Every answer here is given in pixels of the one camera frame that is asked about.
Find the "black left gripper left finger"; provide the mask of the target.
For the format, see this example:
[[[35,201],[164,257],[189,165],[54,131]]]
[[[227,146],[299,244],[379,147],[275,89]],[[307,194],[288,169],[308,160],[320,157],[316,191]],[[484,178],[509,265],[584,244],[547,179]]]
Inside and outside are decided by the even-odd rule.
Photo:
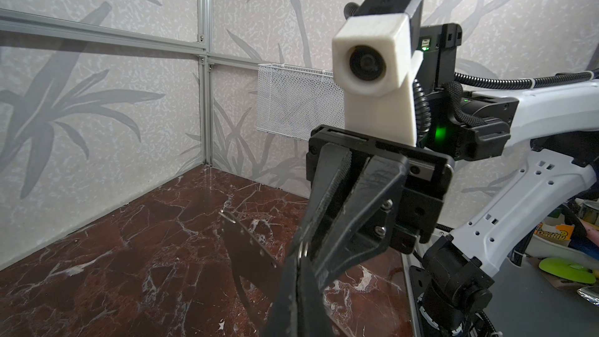
[[[297,256],[287,257],[279,289],[269,311],[264,336],[298,336]]]

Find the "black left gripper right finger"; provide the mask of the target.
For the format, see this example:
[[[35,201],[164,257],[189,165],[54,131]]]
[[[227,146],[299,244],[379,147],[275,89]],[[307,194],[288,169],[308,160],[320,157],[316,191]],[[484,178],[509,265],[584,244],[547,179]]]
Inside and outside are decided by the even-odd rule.
[[[296,280],[298,336],[334,336],[332,323],[324,309],[323,296],[307,257],[299,259]]]

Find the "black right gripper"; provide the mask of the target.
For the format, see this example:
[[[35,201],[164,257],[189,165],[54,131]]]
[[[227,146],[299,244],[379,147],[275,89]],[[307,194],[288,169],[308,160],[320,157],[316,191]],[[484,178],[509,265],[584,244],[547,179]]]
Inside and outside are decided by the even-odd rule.
[[[393,248],[430,240],[453,175],[446,154],[331,126],[311,133],[311,192],[292,241],[309,242],[319,290],[345,271]]]

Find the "silver keyring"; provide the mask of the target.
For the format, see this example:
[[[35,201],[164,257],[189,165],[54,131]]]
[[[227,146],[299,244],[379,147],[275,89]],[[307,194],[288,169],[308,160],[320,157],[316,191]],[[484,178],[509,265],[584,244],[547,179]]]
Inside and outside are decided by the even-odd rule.
[[[302,241],[299,244],[298,261],[301,261],[303,258],[308,257],[308,251],[309,251],[309,242]]]

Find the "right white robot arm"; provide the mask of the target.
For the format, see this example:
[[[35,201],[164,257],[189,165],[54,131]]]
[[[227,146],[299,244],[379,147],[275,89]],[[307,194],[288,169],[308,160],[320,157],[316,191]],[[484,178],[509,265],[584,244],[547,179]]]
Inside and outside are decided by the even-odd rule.
[[[504,260],[546,216],[598,181],[598,83],[587,71],[572,84],[528,80],[514,93],[476,90],[456,77],[434,93],[441,111],[417,145],[413,85],[427,53],[406,17],[348,20],[332,41],[333,75],[345,93],[344,129],[310,137],[307,213],[293,238],[284,289],[283,331],[327,335],[321,296],[344,271],[388,248],[411,254],[426,243],[429,282],[420,315],[441,335],[461,336],[491,300]],[[531,152],[489,204],[432,240],[453,162],[502,154],[530,141]]]

